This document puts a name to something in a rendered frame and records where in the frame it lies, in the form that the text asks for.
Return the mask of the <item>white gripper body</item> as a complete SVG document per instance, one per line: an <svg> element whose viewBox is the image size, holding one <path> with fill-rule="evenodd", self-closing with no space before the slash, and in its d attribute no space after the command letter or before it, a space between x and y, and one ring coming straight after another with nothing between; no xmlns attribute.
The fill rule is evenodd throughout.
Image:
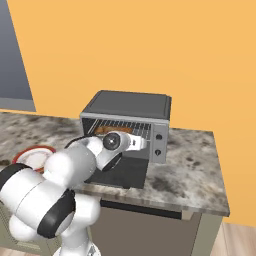
<svg viewBox="0 0 256 256"><path fill-rule="evenodd" d="M130 151L140 151L147 147L147 140L141 136L130 135Z"/></svg>

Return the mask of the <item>brown baguette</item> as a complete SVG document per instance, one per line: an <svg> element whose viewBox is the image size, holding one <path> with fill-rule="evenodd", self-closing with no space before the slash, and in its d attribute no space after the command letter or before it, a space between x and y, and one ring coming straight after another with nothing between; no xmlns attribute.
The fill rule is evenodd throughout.
<svg viewBox="0 0 256 256"><path fill-rule="evenodd" d="M94 130L94 133L95 134L107 134L109 132L112 132L112 131L120 131L120 132L125 132L125 133L132 133L132 128L129 128L129 127L120 127L120 126L100 126L100 127L97 127L95 130Z"/></svg>

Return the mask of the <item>dark toaster oven door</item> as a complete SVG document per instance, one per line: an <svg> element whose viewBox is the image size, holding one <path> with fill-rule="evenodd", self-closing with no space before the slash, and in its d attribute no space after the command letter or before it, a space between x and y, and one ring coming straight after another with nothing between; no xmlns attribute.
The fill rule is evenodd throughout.
<svg viewBox="0 0 256 256"><path fill-rule="evenodd" d="M96 170L87 184L143 189L148 168L148 160L123 156L118 164L107 172Z"/></svg>

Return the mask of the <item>grey toaster oven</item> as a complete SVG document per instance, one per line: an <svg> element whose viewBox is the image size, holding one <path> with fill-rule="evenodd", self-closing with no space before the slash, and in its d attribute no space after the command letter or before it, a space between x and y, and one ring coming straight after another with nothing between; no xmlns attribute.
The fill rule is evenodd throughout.
<svg viewBox="0 0 256 256"><path fill-rule="evenodd" d="M148 148L129 154L130 157L147 158L153 163L165 163L169 134L171 97L166 94L135 93L123 91L98 91L84 110L80 120L85 135L98 119L142 122L151 125ZM160 149L161 155L155 155Z"/></svg>

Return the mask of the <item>white plate with red rim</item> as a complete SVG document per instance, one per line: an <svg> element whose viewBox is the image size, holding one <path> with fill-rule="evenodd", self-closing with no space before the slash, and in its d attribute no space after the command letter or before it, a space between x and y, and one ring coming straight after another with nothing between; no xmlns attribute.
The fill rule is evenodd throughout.
<svg viewBox="0 0 256 256"><path fill-rule="evenodd" d="M38 173L43 173L46 160L55 152L53 147L34 145L17 153L12 163L22 163Z"/></svg>

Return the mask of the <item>taupe dishwasher with dark strip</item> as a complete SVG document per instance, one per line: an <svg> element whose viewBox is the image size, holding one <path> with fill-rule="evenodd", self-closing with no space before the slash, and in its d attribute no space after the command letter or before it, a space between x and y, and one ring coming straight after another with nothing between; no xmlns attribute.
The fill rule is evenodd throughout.
<svg viewBox="0 0 256 256"><path fill-rule="evenodd" d="M182 220L180 212L100 201L91 227L102 256L191 256L200 214Z"/></svg>

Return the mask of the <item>pale green cupboard run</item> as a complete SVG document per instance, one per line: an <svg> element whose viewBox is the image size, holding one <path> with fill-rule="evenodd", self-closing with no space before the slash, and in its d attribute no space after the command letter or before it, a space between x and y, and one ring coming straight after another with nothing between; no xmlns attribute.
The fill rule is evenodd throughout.
<svg viewBox="0 0 256 256"><path fill-rule="evenodd" d="M200 214L201 218L196 233L191 256L210 256L222 218L210 214ZM36 242L18 242L12 238L8 230L9 211L0 203L0 256L4 256L1 249L6 247L39 256L52 256L60 246L58 238L40 239Z"/></svg>

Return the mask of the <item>grey fridge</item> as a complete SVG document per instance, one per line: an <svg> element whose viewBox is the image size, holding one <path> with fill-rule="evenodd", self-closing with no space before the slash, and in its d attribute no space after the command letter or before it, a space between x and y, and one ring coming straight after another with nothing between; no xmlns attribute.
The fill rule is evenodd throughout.
<svg viewBox="0 0 256 256"><path fill-rule="evenodd" d="M36 111L7 0L0 0L0 108Z"/></svg>

